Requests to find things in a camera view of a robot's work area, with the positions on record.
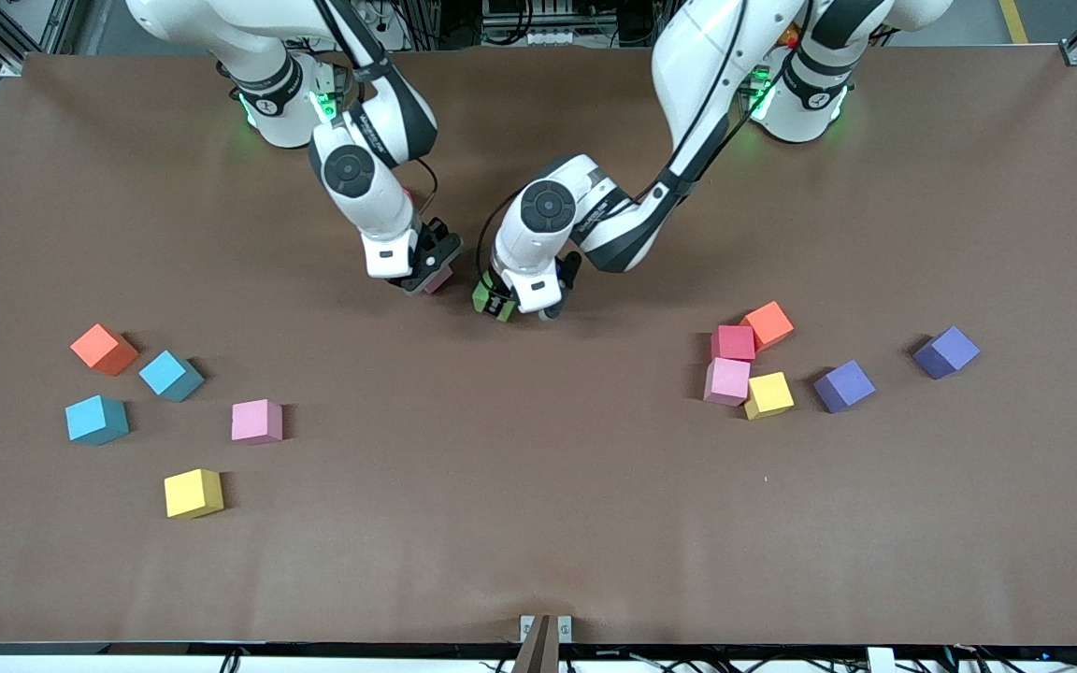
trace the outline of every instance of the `pink cube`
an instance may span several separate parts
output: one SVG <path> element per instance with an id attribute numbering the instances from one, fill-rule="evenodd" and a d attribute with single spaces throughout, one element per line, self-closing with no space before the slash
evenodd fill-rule
<path id="1" fill-rule="evenodd" d="M 745 324 L 723 324 L 710 339 L 713 359 L 752 362 L 755 359 L 755 331 Z"/>
<path id="2" fill-rule="evenodd" d="M 230 440 L 256 444 L 280 443 L 285 434 L 281 405 L 270 401 L 239 402 L 230 406 Z"/>
<path id="3" fill-rule="evenodd" d="M 705 402 L 736 407 L 747 401 L 751 363 L 714 357 L 705 375 Z"/>
<path id="4" fill-rule="evenodd" d="M 435 294 L 439 291 L 439 286 L 443 286 L 444 282 L 448 281 L 449 278 L 453 276 L 451 267 L 444 267 L 443 271 L 438 272 L 434 280 L 429 282 L 426 286 L 423 288 L 423 293 Z"/>

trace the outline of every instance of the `circular joint cap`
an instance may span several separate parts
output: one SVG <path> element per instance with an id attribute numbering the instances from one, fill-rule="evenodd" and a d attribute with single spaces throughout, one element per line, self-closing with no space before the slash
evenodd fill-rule
<path id="1" fill-rule="evenodd" d="M 372 172 L 375 170 L 372 154 L 367 150 L 347 145 L 326 157 L 322 176 L 326 187 L 334 188 L 348 199 L 354 199 L 356 196 L 367 195 L 368 188 L 372 188 Z"/>
<path id="2" fill-rule="evenodd" d="M 521 193 L 521 224 L 534 234 L 555 234 L 576 218 L 576 200 L 563 184 L 538 180 Z"/>

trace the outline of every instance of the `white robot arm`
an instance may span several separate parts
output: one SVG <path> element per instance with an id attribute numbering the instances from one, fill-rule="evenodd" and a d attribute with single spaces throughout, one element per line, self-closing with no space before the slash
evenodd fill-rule
<path id="1" fill-rule="evenodd" d="M 913 20 L 901 23 L 917 29 L 940 17 L 949 3 L 808 0 L 805 8 L 805 0 L 689 0 L 659 36 L 651 65 L 671 130 L 671 158 L 635 197 L 585 154 L 557 159 L 541 171 L 506 209 L 476 308 L 500 319 L 516 302 L 521 312 L 559 314 L 569 282 L 556 255 L 569 238 L 601 271 L 634 268 L 737 131 L 728 116 L 730 102 L 756 66 L 770 65 L 773 88 L 747 116 L 754 114 L 781 140 L 813 140 L 837 118 L 868 36 L 894 5 L 906 5 L 903 14 Z M 793 17 L 803 27 L 797 50 L 772 52 Z M 495 302 L 482 302 L 485 295 Z"/>
<path id="2" fill-rule="evenodd" d="M 350 0 L 127 0 L 150 33 L 214 54 L 239 88 L 253 126 L 279 148 L 310 145 L 310 162 L 334 204 L 359 229 L 368 276 L 421 291 L 463 248 L 442 222 L 423 225 L 393 168 L 435 144 L 435 114 L 394 67 Z M 376 96 L 334 123 L 310 89 L 312 56 L 285 39 L 330 39 Z"/>

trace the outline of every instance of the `blue cube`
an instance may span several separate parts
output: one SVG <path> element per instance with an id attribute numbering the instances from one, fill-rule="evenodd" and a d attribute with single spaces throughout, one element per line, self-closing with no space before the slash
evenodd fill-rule
<path id="1" fill-rule="evenodd" d="M 863 367 L 859 367 L 858 363 L 854 361 L 822 376 L 821 380 L 817 380 L 812 387 L 817 389 L 817 395 L 821 395 L 821 401 L 825 403 L 825 408 L 829 409 L 829 413 L 847 410 L 856 401 L 862 401 L 863 397 L 876 391 L 871 379 L 867 378 Z"/>
<path id="2" fill-rule="evenodd" d="M 65 407 L 65 425 L 69 440 L 89 447 L 101 447 L 131 432 L 124 403 L 102 395 Z"/>
<path id="3" fill-rule="evenodd" d="M 140 370 L 140 378 L 164 399 L 184 401 L 202 383 L 202 376 L 182 357 L 166 351 Z"/>
<path id="4" fill-rule="evenodd" d="M 957 327 L 951 327 L 928 340 L 913 359 L 934 379 L 943 379 L 967 366 L 978 354 L 979 346 Z"/>

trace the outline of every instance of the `orange cube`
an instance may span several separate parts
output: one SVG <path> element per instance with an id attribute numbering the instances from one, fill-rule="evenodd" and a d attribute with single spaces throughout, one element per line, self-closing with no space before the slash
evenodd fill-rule
<path id="1" fill-rule="evenodd" d="M 127 365 L 140 357 L 134 346 L 101 324 L 95 324 L 69 348 L 73 349 L 73 353 L 76 353 L 89 369 L 102 371 L 107 376 L 118 376 L 121 371 L 127 369 Z"/>
<path id="2" fill-rule="evenodd" d="M 779 308 L 779 302 L 772 302 L 761 309 L 747 312 L 747 318 L 742 319 L 740 324 L 745 324 L 755 331 L 757 351 L 782 341 L 783 337 L 792 332 L 792 323 L 787 320 L 787 316 L 783 314 L 783 309 Z"/>

